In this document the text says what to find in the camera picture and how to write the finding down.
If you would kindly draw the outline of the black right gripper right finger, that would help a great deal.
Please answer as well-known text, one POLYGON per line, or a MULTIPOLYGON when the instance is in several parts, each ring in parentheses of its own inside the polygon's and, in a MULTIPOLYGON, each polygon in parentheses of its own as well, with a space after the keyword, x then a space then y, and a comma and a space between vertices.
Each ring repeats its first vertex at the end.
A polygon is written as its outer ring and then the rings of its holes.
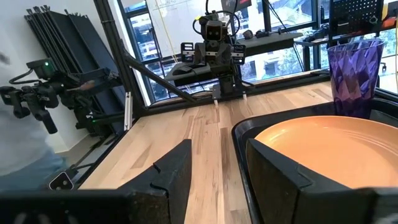
POLYGON ((343 223, 353 190, 265 144, 246 146, 251 185, 265 223, 343 223))

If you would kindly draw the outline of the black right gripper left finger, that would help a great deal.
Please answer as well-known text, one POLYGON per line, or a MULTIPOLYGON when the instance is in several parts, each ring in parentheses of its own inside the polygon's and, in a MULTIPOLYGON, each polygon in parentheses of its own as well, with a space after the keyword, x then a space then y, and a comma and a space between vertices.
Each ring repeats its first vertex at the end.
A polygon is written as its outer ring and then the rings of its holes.
POLYGON ((131 223, 183 224, 192 181, 192 141, 184 139, 121 189, 132 192, 131 223))

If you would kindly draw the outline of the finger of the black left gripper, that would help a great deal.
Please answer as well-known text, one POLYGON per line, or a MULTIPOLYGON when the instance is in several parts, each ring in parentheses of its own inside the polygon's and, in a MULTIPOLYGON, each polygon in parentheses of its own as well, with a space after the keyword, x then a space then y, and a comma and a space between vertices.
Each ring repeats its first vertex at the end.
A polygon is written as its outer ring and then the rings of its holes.
POLYGON ((218 52, 217 43, 208 43, 205 47, 205 60, 212 73, 216 73, 216 53, 218 52))
POLYGON ((231 73, 231 45, 220 44, 217 54, 218 74, 228 75, 231 73))

